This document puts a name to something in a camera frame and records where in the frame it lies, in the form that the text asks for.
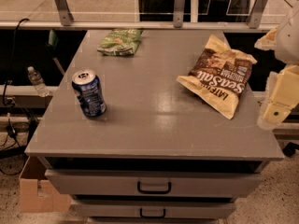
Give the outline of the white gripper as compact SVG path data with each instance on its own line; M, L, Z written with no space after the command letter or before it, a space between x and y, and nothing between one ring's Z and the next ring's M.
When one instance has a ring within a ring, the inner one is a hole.
M278 28L272 28L259 38L254 47L275 50L278 60L291 63L279 73L271 72L266 81L257 125L264 130L273 130L299 104L299 66L296 65L299 64L299 4L287 13Z

